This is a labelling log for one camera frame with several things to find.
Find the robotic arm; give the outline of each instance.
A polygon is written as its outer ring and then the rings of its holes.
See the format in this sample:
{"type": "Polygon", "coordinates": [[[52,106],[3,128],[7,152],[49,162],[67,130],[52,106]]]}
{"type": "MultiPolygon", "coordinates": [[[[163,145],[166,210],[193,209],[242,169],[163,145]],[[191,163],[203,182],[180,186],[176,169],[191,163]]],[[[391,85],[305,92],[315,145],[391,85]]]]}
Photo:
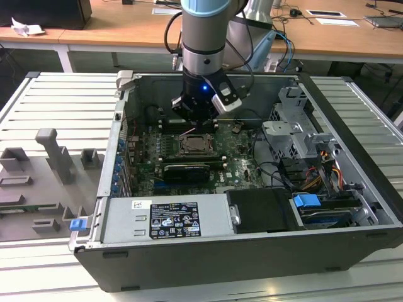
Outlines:
{"type": "Polygon", "coordinates": [[[196,128],[238,108],[247,96],[226,76],[222,63],[230,19],[248,0],[182,0],[183,91],[173,110],[196,128]]]}

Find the warning label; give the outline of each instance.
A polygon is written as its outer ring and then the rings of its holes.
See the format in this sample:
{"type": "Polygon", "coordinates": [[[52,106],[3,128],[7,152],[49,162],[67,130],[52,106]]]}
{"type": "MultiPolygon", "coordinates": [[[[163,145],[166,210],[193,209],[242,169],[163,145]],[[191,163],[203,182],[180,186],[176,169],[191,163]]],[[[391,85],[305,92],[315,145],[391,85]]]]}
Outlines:
{"type": "Polygon", "coordinates": [[[152,204],[150,237],[167,239],[201,236],[197,203],[152,204]]]}

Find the barcode sticker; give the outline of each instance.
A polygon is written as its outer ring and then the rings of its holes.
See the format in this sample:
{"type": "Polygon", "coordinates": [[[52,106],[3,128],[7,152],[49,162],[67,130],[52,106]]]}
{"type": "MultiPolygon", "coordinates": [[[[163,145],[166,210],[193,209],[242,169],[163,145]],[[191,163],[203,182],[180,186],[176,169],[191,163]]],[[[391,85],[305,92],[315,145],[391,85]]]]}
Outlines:
{"type": "Polygon", "coordinates": [[[133,200],[132,209],[133,210],[149,209],[151,202],[152,200],[133,200]]]}

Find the motherboard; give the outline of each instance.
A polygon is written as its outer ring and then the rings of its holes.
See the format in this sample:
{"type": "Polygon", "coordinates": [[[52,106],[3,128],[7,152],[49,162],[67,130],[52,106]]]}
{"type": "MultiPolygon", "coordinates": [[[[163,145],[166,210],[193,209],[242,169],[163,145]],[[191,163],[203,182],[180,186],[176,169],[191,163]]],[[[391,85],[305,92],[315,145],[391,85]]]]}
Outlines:
{"type": "Polygon", "coordinates": [[[182,135],[147,126],[130,149],[133,196],[224,193],[264,187],[251,155],[252,130],[218,122],[210,133],[182,135]]]}

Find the aluminum profile table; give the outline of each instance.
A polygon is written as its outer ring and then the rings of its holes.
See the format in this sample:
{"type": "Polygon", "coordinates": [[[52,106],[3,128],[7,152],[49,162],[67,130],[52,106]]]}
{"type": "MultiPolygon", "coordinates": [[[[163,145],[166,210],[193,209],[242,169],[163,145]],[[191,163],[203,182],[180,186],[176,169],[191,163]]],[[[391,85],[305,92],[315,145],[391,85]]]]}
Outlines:
{"type": "MultiPolygon", "coordinates": [[[[30,155],[43,155],[40,145],[34,146],[31,141],[38,127],[46,125],[58,129],[58,139],[64,140],[71,152],[77,152],[74,148],[83,142],[97,143],[100,152],[105,151],[113,118],[110,107],[117,100],[115,76],[42,73],[36,79],[24,80],[1,111],[1,148],[24,143],[30,155]]],[[[367,151],[377,150],[371,155],[382,169],[402,163],[397,159],[403,150],[399,143],[401,133],[396,132],[393,124],[354,84],[346,84],[340,78],[313,77],[313,80],[331,98],[334,108],[350,124],[350,130],[367,151]]],[[[393,171],[386,169],[384,173],[388,175],[393,171]]],[[[71,254],[67,248],[68,240],[0,243],[0,301],[333,302],[403,299],[403,245],[379,250],[344,272],[109,294],[100,290],[71,254]]]]}
{"type": "MultiPolygon", "coordinates": [[[[332,107],[403,197],[403,133],[353,82],[340,77],[312,77],[332,107]]],[[[314,112],[325,132],[330,132],[314,112]]]]}

